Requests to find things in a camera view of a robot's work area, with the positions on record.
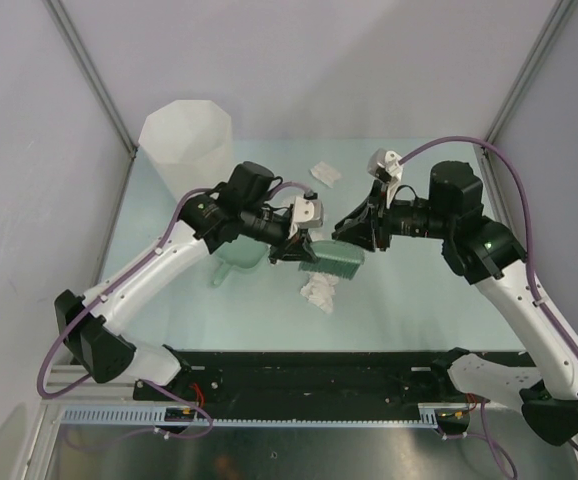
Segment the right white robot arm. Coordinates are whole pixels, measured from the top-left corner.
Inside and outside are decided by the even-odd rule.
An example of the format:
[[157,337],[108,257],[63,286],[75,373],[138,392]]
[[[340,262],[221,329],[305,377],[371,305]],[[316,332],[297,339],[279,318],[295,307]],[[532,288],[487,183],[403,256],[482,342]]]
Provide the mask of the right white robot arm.
[[508,367],[455,348],[430,376],[432,393],[453,401],[462,393],[519,412],[546,443],[560,446],[578,434],[578,336],[547,296],[533,297],[528,255],[514,234],[484,214],[483,183],[465,162],[432,167],[429,196],[398,200],[398,161],[368,167],[366,199],[335,226],[333,238],[367,251],[385,251],[396,235],[439,239],[451,271],[474,286],[521,341],[532,367]]

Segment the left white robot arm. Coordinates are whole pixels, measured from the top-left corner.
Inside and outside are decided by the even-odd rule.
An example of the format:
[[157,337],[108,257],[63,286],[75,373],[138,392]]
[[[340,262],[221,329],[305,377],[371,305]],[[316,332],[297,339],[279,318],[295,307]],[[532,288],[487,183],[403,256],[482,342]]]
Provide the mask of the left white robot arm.
[[272,207],[287,186],[267,168],[243,162],[227,181],[185,194],[164,233],[137,258],[83,294],[65,290],[56,298],[60,343],[97,383],[126,374],[153,382],[168,399],[183,397],[190,376],[180,361],[165,346],[130,339],[127,326],[176,277],[240,237],[267,245],[272,263],[315,262],[309,231],[323,223],[322,203],[300,185],[287,207]]

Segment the green hand brush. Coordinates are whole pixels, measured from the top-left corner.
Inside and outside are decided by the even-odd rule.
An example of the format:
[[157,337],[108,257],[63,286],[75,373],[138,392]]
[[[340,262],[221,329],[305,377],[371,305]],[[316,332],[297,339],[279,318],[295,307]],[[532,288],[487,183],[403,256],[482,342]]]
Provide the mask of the green hand brush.
[[301,261],[299,270],[351,280],[365,262],[365,251],[352,244],[319,240],[311,244],[313,258]]

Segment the large bottom paper scrap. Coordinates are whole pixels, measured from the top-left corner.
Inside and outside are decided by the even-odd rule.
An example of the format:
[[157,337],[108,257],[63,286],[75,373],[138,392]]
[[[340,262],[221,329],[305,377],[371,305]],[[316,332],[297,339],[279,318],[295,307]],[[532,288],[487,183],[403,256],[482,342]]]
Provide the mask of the large bottom paper scrap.
[[310,273],[307,283],[300,289],[300,295],[324,313],[332,314],[339,282],[340,278],[334,275]]

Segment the green plastic dustpan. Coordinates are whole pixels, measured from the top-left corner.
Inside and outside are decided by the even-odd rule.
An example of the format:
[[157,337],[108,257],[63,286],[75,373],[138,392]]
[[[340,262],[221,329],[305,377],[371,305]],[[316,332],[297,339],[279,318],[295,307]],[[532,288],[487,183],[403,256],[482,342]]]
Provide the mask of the green plastic dustpan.
[[233,242],[225,243],[213,253],[219,265],[211,277],[210,285],[214,288],[220,287],[230,273],[254,270],[268,251],[267,244],[248,237],[239,237]]

